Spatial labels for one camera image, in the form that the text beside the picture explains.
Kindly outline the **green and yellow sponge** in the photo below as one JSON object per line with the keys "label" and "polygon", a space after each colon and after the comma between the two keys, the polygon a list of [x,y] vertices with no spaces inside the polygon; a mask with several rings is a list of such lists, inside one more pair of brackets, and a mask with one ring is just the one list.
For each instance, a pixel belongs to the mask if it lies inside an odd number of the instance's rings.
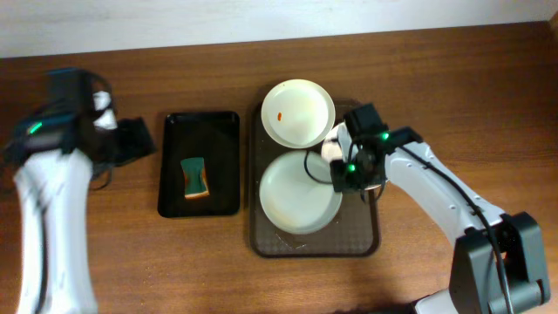
{"label": "green and yellow sponge", "polygon": [[187,158],[180,162],[184,175],[186,199],[209,196],[205,160],[202,157]]}

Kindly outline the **white plate with red stain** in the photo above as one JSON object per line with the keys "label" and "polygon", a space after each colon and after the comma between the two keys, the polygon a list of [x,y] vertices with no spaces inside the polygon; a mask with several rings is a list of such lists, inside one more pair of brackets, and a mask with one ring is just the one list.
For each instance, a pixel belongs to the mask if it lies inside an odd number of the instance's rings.
{"label": "white plate with red stain", "polygon": [[341,122],[326,135],[321,148],[321,156],[329,164],[333,160],[352,161],[361,150],[373,153],[362,143],[354,144],[345,123]]}

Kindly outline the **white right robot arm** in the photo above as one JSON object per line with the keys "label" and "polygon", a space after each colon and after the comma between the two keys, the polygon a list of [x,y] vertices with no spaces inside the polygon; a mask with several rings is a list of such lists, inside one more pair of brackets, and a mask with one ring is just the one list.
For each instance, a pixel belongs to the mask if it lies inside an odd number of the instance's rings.
{"label": "white right robot arm", "polygon": [[323,143],[334,189],[349,193],[390,182],[408,194],[453,246],[450,283],[404,313],[523,313],[551,298],[541,228],[480,197],[410,127],[351,135],[334,127]]}

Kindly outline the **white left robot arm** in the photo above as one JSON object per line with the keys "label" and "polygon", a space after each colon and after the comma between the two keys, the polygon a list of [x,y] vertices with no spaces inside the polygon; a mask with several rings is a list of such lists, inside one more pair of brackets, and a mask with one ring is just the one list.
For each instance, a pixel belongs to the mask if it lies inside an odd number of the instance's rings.
{"label": "white left robot arm", "polygon": [[142,118],[117,119],[111,85],[79,68],[49,72],[50,100],[3,149],[22,216],[19,313],[96,313],[86,207],[92,181],[153,154]]}

